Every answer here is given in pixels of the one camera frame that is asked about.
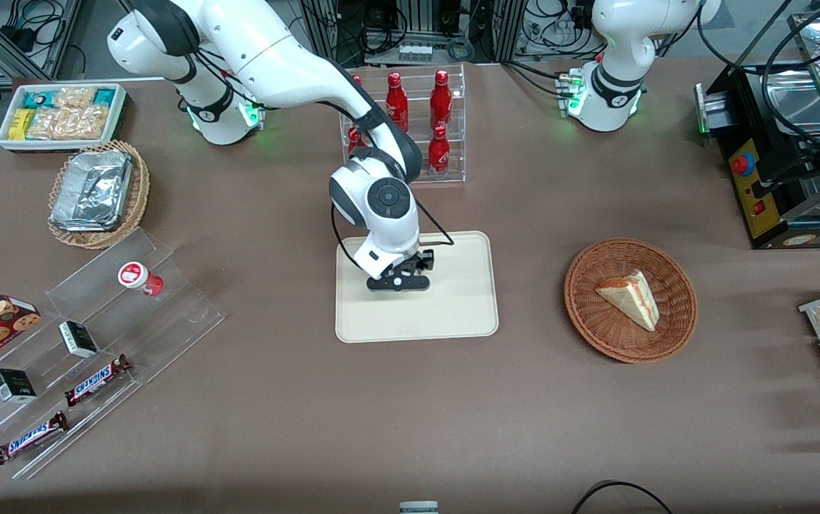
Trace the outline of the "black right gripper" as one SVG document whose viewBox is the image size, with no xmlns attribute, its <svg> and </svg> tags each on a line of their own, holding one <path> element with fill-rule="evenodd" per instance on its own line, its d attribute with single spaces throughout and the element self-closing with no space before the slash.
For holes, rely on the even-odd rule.
<svg viewBox="0 0 820 514">
<path fill-rule="evenodd" d="M 423 272 L 430 272 L 435 267 L 435 251 L 432 248 L 417 251 L 414 255 L 404 261 L 388 266 L 385 276 L 416 276 Z"/>
</svg>

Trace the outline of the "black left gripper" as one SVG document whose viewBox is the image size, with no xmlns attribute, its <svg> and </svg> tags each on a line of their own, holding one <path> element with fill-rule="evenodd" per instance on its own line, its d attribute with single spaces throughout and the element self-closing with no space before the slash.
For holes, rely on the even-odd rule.
<svg viewBox="0 0 820 514">
<path fill-rule="evenodd" d="M 820 177 L 820 151 L 786 150 L 784 156 L 789 160 L 789 170 L 782 173 L 782 186 Z"/>
</svg>

